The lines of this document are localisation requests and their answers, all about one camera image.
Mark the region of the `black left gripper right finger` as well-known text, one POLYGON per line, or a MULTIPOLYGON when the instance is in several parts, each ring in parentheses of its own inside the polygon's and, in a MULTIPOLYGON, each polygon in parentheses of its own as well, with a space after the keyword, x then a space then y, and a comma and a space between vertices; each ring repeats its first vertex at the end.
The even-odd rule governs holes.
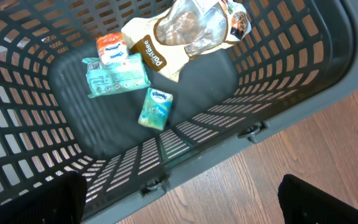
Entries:
POLYGON ((278 201, 285 223, 358 223, 358 209, 292 174, 283 176, 278 201))

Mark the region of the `teal Kleenex tissue pack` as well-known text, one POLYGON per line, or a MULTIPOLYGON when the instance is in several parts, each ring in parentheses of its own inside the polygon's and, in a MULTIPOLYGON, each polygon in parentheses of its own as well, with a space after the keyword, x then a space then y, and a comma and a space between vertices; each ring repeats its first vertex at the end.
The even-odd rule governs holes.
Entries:
POLYGON ((163 131, 172 103, 172 94, 148 88, 138 123, 147 128, 163 131))

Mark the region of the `orange Kleenex tissue pack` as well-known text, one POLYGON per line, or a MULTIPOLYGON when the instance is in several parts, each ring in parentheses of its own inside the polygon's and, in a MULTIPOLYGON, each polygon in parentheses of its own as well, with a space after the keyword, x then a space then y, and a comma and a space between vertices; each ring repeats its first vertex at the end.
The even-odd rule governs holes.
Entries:
POLYGON ((129 50, 121 32, 108 33, 98 37, 96 48, 103 65, 123 62, 129 58, 129 50))

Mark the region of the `teal wet wipes pack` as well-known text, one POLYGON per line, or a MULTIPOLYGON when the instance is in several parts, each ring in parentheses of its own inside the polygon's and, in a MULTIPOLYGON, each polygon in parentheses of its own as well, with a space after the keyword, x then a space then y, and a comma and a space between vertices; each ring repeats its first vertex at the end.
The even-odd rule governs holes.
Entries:
POLYGON ((96 57, 84 58, 82 62, 87 66, 86 80, 91 92, 88 98, 140 90, 151 85, 140 53, 109 65, 103 65, 96 57))

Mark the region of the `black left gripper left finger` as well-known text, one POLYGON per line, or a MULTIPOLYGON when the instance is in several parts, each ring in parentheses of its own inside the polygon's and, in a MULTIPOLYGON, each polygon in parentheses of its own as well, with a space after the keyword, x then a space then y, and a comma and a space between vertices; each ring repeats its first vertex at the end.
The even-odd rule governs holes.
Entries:
POLYGON ((80 223, 87 182, 77 172, 63 174, 0 206, 0 223, 80 223))

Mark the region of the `beige Pantree bread bag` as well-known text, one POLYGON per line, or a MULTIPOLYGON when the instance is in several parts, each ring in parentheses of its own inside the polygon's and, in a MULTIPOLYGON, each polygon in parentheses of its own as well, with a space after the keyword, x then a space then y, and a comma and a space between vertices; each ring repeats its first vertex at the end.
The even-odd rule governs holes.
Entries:
POLYGON ((133 18, 121 30, 132 53, 174 82, 186 63, 230 48, 250 31, 244 5, 233 0, 175 0, 161 14, 133 18))

